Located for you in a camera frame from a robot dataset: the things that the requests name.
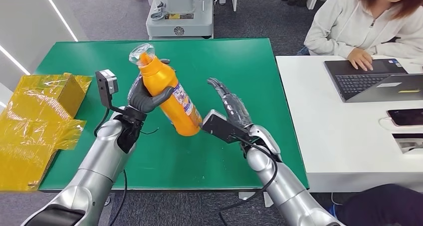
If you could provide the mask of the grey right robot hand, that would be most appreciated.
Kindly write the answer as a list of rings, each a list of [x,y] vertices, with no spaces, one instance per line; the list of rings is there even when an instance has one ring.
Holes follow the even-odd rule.
[[[227,120],[239,128],[248,128],[251,126],[252,119],[241,99],[232,93],[222,82],[216,78],[207,79],[207,83],[211,85],[220,96],[227,113]]]

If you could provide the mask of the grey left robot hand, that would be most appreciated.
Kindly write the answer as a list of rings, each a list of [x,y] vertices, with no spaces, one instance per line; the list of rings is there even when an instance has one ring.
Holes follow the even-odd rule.
[[[152,96],[144,85],[142,75],[139,74],[128,93],[128,104],[139,112],[147,114],[167,101],[173,94],[173,91],[174,87],[167,86],[157,96]]]

